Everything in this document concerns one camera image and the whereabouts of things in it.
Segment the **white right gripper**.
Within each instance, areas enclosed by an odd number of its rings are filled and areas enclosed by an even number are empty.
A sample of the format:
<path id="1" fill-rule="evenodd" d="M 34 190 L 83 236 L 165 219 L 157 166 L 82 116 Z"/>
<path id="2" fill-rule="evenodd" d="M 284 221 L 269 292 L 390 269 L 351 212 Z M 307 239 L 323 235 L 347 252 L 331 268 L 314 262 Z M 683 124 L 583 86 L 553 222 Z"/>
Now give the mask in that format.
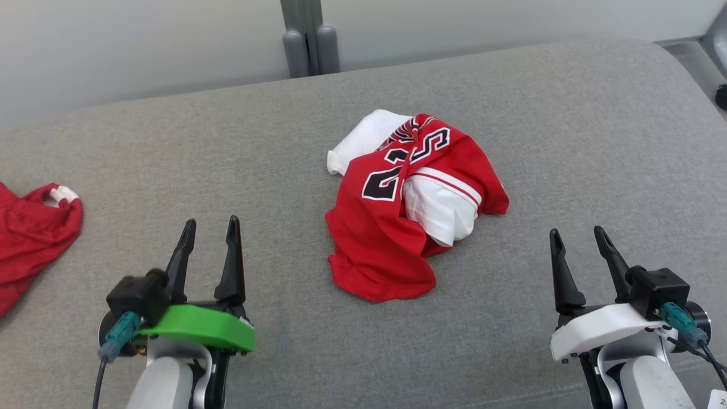
<path id="1" fill-rule="evenodd" d="M 631 290 L 626 281 L 628 264 L 603 226 L 594 227 L 594 236 L 615 286 L 615 302 L 628 303 Z M 566 261 L 566 248 L 556 228 L 550 230 L 549 243 L 555 310 L 559 314 L 573 314 L 585 306 L 585 297 L 574 282 Z M 550 341 L 550 351 L 556 361 L 602 348 L 605 352 L 603 360 L 654 356 L 667 362 L 667 354 L 675 347 L 669 337 L 689 344 L 689 337 L 695 333 L 682 334 L 677 324 L 665 323 L 662 319 L 649 321 L 630 304 L 612 304 L 573 318 L 556 329 Z"/>

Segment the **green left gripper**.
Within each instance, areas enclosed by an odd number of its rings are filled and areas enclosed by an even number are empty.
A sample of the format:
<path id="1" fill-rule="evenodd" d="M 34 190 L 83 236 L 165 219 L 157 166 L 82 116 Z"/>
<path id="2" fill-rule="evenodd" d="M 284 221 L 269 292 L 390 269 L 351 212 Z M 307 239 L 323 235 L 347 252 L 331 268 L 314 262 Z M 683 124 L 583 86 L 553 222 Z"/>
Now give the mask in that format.
<path id="1" fill-rule="evenodd" d="M 166 337 L 239 353 L 254 351 L 256 332 L 240 314 L 219 309 L 184 304 L 187 301 L 185 278 L 189 256 L 195 244 L 197 221 L 189 219 L 166 267 L 165 293 L 170 306 L 155 327 L 149 328 L 136 313 L 126 312 L 114 319 L 111 329 L 101 334 L 99 357 L 119 357 L 122 349 L 136 337 Z M 246 300 L 240 221 L 229 218 L 225 237 L 227 253 L 220 283 L 215 288 L 218 303 L 241 306 Z"/>

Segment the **red white basketball jersey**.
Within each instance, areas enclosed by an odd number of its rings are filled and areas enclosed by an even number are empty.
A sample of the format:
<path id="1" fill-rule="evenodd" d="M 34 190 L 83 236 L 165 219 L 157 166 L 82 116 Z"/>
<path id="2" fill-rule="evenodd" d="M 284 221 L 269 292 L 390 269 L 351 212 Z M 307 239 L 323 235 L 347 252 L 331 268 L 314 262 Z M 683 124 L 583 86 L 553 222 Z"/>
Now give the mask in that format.
<path id="1" fill-rule="evenodd" d="M 375 110 L 327 154 L 342 181 L 325 215 L 334 283 L 367 301 L 417 298 L 436 287 L 428 258 L 467 238 L 509 197 L 484 150 L 429 114 Z"/>

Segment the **red shorts with white stripe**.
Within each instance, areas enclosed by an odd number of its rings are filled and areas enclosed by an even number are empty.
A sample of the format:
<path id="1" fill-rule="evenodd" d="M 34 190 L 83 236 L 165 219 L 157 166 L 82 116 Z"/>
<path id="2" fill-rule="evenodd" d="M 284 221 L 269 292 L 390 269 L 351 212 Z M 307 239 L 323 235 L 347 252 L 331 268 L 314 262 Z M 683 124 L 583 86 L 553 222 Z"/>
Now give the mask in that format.
<path id="1" fill-rule="evenodd" d="M 0 318 L 80 235 L 83 205 L 56 183 L 18 196 L 0 183 Z"/>

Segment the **grey vertical post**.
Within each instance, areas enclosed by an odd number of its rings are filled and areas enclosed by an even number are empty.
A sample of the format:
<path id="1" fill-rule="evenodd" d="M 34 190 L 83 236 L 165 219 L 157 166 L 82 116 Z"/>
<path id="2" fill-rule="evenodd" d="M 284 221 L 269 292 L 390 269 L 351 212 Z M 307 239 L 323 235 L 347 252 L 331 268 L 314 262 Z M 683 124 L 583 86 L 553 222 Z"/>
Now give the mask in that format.
<path id="1" fill-rule="evenodd" d="M 340 72 L 337 31 L 325 25 L 321 0 L 279 0 L 282 36 L 291 78 Z"/>

